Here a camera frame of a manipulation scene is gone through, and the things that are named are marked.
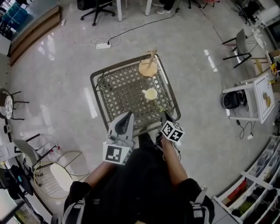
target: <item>metal mesh table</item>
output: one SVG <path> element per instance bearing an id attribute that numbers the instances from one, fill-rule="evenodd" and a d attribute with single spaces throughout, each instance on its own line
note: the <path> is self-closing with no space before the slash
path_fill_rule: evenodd
<path id="1" fill-rule="evenodd" d="M 128 111 L 134 114 L 134 136 L 160 127 L 157 104 L 175 121 L 180 119 L 181 113 L 159 56 L 156 55 L 158 71 L 153 77 L 144 77 L 138 71 L 140 61 L 150 57 L 149 54 L 130 59 L 91 75 L 93 91 L 107 130 L 111 121 Z M 145 99 L 142 90 L 149 88 L 157 90 L 157 103 Z M 149 129 L 139 132 L 146 126 Z"/>

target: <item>black cable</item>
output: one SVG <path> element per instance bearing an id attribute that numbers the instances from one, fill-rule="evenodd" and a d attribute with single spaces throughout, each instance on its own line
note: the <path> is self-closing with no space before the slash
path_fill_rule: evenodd
<path id="1" fill-rule="evenodd" d="M 245 126 L 244 127 L 242 127 L 241 126 L 241 124 L 240 124 L 240 121 L 239 120 L 237 120 L 236 121 L 236 123 L 237 123 L 237 125 L 239 125 L 241 128 L 242 128 L 242 131 L 240 132 L 240 134 L 239 134 L 239 138 L 240 139 L 243 139 L 244 138 L 244 135 L 245 135 L 245 129 L 246 129 L 246 127 L 247 127 L 247 125 L 250 123 L 251 124 L 251 135 L 253 136 L 254 135 L 254 127 L 255 127 L 255 123 L 256 123 L 256 121 L 254 122 L 254 125 L 252 124 L 252 122 L 251 121 L 248 121 L 246 124 L 245 124 Z"/>
<path id="2" fill-rule="evenodd" d="M 129 31 L 131 31 L 131 30 L 135 30 L 135 29 L 137 29 L 137 28 L 146 26 L 146 25 L 151 24 L 151 23 L 159 22 L 159 21 L 162 21 L 162 20 L 165 20 L 165 19 L 171 19 L 173 16 L 175 16 L 175 15 L 180 11 L 180 8 L 179 8 L 180 2 L 181 2 L 181 0 L 179 1 L 179 4 L 178 4 L 178 6 L 177 6 L 177 8 L 176 8 L 176 10 L 175 10 L 175 13 L 174 13 L 171 17 L 164 18 L 164 19 L 160 19 L 160 20 L 156 20 L 156 21 L 153 21 L 153 22 L 150 22 L 150 23 L 146 23 L 146 24 L 144 24 L 144 25 L 142 25 L 142 26 L 138 26 L 138 27 L 135 27 L 135 28 L 133 28 L 133 29 L 127 30 L 127 31 L 125 31 L 125 32 L 123 32 L 123 33 L 121 33 L 121 34 L 118 34 L 118 35 L 116 35 L 116 36 L 111 37 L 111 38 L 108 40 L 107 44 L 108 44 L 108 45 L 110 44 L 110 40 L 111 40 L 111 39 L 113 39 L 113 38 L 115 38 L 115 37 L 117 37 L 117 36 L 120 36 L 120 35 L 122 35 L 122 34 L 125 34 L 125 33 L 129 32 Z"/>
<path id="3" fill-rule="evenodd" d="M 237 115 L 236 115 L 236 113 L 235 113 L 235 110 L 233 109 L 232 111 L 233 111 L 233 113 L 235 114 L 235 116 L 237 117 Z"/>

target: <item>white shelf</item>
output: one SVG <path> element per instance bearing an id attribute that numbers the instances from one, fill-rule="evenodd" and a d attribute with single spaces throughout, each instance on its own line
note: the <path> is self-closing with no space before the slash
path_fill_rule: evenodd
<path id="1" fill-rule="evenodd" d="M 231 214 L 231 211 L 228 209 L 228 207 L 226 207 L 216 196 L 213 196 L 213 199 L 214 199 L 223 209 L 225 209 L 226 212 L 229 213 L 230 216 L 232 216 L 239 224 L 243 224 L 243 221 L 242 221 L 240 218 L 238 218 L 238 217 L 232 215 L 232 214 Z"/>
<path id="2" fill-rule="evenodd" d="M 263 197 L 265 196 L 266 192 L 268 192 L 269 189 L 272 189 L 272 183 L 275 181 L 278 173 L 280 172 L 280 166 L 278 167 L 278 169 L 276 170 L 274 176 L 272 177 L 271 181 L 269 182 L 269 186 L 270 188 L 267 188 L 263 191 L 263 193 L 261 194 L 261 196 L 254 202 L 254 204 L 240 217 L 241 220 L 244 220 L 246 217 L 248 217 L 248 215 L 250 215 L 250 213 L 260 204 L 260 202 L 262 201 Z"/>
<path id="3" fill-rule="evenodd" d="M 279 151 L 280 151 L 280 145 L 278 145 L 277 149 L 275 150 L 272 157 L 270 158 L 269 163 L 265 166 L 265 168 L 263 169 L 261 174 L 258 176 L 258 179 L 264 180 L 264 178 L 267 176 L 268 172 L 270 172 L 273 169 L 273 167 L 276 165 L 276 163 L 273 164 L 273 166 L 270 166 L 270 163 L 271 163 L 272 159 L 274 159 L 275 157 L 279 157 Z"/>
<path id="4" fill-rule="evenodd" d="M 259 196 L 259 198 L 252 204 L 252 206 L 249 207 L 249 209 L 240 217 L 242 221 L 244 221 L 255 210 L 255 208 L 259 206 L 267 192 L 268 189 L 265 189 L 263 193 Z"/>
<path id="5" fill-rule="evenodd" d="M 236 208 L 239 208 L 250 196 L 256 188 L 256 183 L 253 183 L 232 205 L 228 207 L 230 211 L 233 211 Z"/>
<path id="6" fill-rule="evenodd" d="M 267 210 L 264 212 L 264 214 L 262 214 L 262 216 L 255 222 L 255 224 L 258 224 L 264 217 L 265 215 L 269 212 L 269 210 L 272 208 L 272 206 L 275 204 L 276 200 L 278 198 L 278 194 L 276 194 L 274 200 L 272 201 L 272 203 L 268 206 Z"/>
<path id="7" fill-rule="evenodd" d="M 275 224 L 279 218 L 280 218 L 280 212 L 279 212 L 278 216 L 276 217 L 276 219 L 274 219 L 272 224 Z"/>
<path id="8" fill-rule="evenodd" d="M 258 165 L 259 159 L 263 157 L 264 155 L 268 155 L 269 159 L 265 162 L 266 165 Z M 269 190 L 273 189 L 273 183 L 275 182 L 277 176 L 280 176 L 280 165 L 277 168 L 277 164 L 280 162 L 277 162 L 277 160 L 280 158 L 280 137 L 277 136 L 271 136 L 270 141 L 268 145 L 266 146 L 265 150 L 261 153 L 259 158 L 256 160 L 256 162 L 253 164 L 253 166 L 250 167 L 250 169 L 245 172 L 242 171 L 241 175 L 242 177 L 232 186 L 230 187 L 225 193 L 223 193 L 219 198 L 213 197 L 215 201 L 224 209 L 226 210 L 239 224 L 243 224 L 243 221 L 249 217 L 250 214 L 259 206 L 260 203 L 262 203 L 263 199 L 269 192 Z M 275 174 L 271 178 L 271 181 L 269 183 L 265 182 L 268 178 L 268 175 L 271 175 L 272 173 Z M 238 187 L 241 185 L 241 183 L 244 180 L 251 180 L 253 183 L 251 186 L 249 186 L 240 196 L 237 198 L 229 207 L 225 206 L 222 201 L 225 200 L 230 194 L 232 194 Z M 239 208 L 247 199 L 248 196 L 252 195 L 253 191 L 256 189 L 257 186 L 261 186 L 264 189 L 262 194 L 258 197 L 258 199 L 252 204 L 252 206 L 249 207 L 249 209 L 241 216 L 236 217 L 231 214 L 231 212 L 234 209 Z M 266 203 L 268 208 L 266 211 L 262 214 L 262 216 L 257 220 L 255 224 L 258 224 L 265 215 L 271 210 L 275 202 L 277 201 L 278 196 L 280 196 L 280 189 L 277 189 L 278 194 L 275 196 L 273 202 L 271 204 Z M 272 224 L 275 224 L 277 219 L 280 218 L 280 213 L 278 217 L 273 221 Z"/>
<path id="9" fill-rule="evenodd" d="M 230 189 L 228 189 L 225 193 L 223 193 L 218 199 L 222 202 L 225 198 L 227 198 L 235 189 L 238 188 L 239 185 L 245 180 L 245 177 L 241 177 Z"/>
<path id="10" fill-rule="evenodd" d="M 277 136 L 271 136 L 271 139 L 268 143 L 268 145 L 266 146 L 265 150 L 262 152 L 262 154 L 259 156 L 259 158 L 261 158 L 266 152 L 267 150 L 273 150 L 275 148 L 275 146 L 277 145 L 277 143 L 279 144 L 280 142 L 280 138 L 278 138 Z M 250 173 L 252 171 L 252 169 L 258 165 L 258 161 L 259 158 L 257 159 L 257 161 L 253 164 L 253 166 L 250 167 L 250 169 L 247 171 L 247 173 Z"/>

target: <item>box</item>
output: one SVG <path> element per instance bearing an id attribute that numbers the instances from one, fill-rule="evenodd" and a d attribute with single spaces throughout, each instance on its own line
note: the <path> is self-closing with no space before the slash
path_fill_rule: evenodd
<path id="1" fill-rule="evenodd" d="M 125 165 L 131 153 L 129 147 L 103 143 L 103 161 Z"/>
<path id="2" fill-rule="evenodd" d="M 174 124 L 170 121 L 167 121 L 163 128 L 161 129 L 161 133 L 170 141 L 178 142 L 181 140 L 183 135 L 185 134 L 183 128 L 179 125 Z"/>

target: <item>human arm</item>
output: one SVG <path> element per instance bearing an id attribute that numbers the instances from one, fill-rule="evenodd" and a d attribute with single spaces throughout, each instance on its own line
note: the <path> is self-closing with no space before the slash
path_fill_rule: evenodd
<path id="1" fill-rule="evenodd" d="M 161 144 L 171 183 L 177 186 L 188 178 L 187 173 L 178 159 L 173 143 L 162 136 Z"/>
<path id="2" fill-rule="evenodd" d="M 83 197 L 92 190 L 97 183 L 105 177 L 113 168 L 114 164 L 102 162 L 84 182 L 74 181 L 70 187 L 69 195 L 64 203 L 64 211 L 73 203 L 82 200 Z"/>
<path id="3" fill-rule="evenodd" d="M 109 162 L 102 162 L 87 178 L 85 182 L 88 183 L 91 187 L 96 186 L 96 184 L 105 177 L 115 165 Z"/>

